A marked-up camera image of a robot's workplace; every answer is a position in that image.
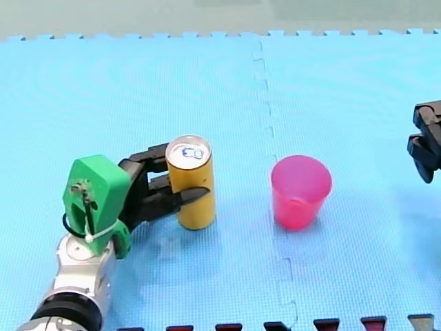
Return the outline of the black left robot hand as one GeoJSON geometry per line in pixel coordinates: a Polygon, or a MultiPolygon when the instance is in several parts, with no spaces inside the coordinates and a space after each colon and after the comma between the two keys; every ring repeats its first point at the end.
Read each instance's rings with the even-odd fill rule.
{"type": "Polygon", "coordinates": [[[144,152],[122,159],[118,166],[126,171],[131,184],[119,220],[132,232],[144,221],[155,221],[176,214],[210,193],[210,189],[192,185],[172,191],[165,151],[167,144],[152,146],[144,152]]]}

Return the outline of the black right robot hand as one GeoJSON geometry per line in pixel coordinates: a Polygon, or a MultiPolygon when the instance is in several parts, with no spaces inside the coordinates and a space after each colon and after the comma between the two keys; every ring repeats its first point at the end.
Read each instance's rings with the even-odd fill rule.
{"type": "Polygon", "coordinates": [[[422,180],[431,183],[440,170],[440,100],[415,105],[413,124],[420,132],[409,136],[407,152],[422,180]]]}

